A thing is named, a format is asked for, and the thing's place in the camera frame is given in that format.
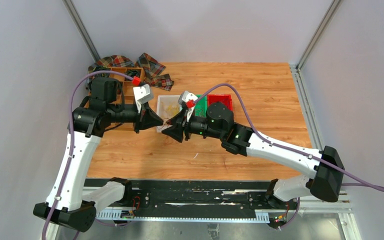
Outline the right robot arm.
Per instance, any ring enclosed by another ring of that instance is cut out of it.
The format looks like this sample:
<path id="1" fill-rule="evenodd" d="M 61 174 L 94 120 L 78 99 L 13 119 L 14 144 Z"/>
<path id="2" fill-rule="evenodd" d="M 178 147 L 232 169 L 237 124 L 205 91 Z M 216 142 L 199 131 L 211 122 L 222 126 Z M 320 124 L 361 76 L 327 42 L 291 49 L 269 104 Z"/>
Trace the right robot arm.
<path id="1" fill-rule="evenodd" d="M 219 139 L 222 148 L 231 154 L 271 160 L 301 173 L 270 182 L 265 200 L 271 208 L 310 195 L 325 202 L 338 201 L 345 168 L 334 147 L 318 150 L 270 138 L 235 122 L 234 113 L 221 102 L 211 104 L 205 117 L 188 114 L 188 110 L 182 109 L 168 121 L 170 127 L 162 133 L 180 143 L 189 140 L 192 134 Z"/>

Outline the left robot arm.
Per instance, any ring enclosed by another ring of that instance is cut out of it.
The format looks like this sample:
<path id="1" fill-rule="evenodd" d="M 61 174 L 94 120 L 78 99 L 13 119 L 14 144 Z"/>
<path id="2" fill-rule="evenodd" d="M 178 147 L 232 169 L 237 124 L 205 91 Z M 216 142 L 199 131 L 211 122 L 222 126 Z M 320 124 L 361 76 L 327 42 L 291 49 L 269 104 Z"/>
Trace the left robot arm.
<path id="1" fill-rule="evenodd" d="M 69 111 L 64 158 L 50 194 L 34 206 L 35 216 L 84 233 L 97 213 L 109 205 L 126 207 L 132 203 L 132 182 L 119 177 L 89 194 L 83 193 L 91 160 L 111 124 L 131 123 L 136 133 L 163 124 L 149 106 L 154 97 L 151 87 L 137 77 L 132 84 L 134 103 L 128 104 L 119 80 L 96 77 L 90 82 L 89 94 L 79 107 Z"/>

